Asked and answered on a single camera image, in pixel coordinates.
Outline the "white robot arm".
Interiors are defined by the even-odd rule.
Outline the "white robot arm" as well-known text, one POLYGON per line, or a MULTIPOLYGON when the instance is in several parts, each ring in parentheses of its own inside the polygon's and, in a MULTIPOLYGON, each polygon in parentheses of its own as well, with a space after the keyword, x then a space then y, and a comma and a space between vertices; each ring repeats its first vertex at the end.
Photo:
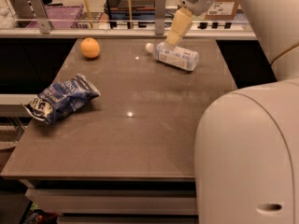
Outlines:
POLYGON ((199 224, 299 224, 299 0, 237 0, 275 82, 223 95, 194 144, 199 224))

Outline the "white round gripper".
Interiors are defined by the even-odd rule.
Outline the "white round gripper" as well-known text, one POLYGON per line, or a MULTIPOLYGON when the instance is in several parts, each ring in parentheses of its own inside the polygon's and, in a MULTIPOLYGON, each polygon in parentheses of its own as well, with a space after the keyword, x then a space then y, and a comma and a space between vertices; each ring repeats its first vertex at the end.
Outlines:
POLYGON ((182 8, 175 13, 170 31, 164 41, 167 49, 174 49, 192 26, 192 15, 199 16, 206 12, 214 0, 179 0, 182 8))

